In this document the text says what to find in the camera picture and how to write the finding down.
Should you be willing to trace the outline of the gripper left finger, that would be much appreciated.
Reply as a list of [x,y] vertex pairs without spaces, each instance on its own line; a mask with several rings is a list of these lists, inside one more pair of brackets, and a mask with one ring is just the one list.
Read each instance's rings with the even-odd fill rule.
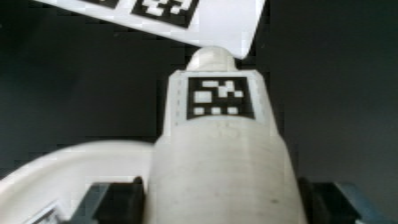
[[94,183],[73,213],[69,224],[142,224],[144,181]]

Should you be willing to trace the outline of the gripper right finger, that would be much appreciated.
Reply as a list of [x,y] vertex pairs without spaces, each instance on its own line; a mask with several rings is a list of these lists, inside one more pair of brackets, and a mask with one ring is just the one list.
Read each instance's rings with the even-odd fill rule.
[[309,224],[380,224],[380,212],[348,182],[313,182],[299,178]]

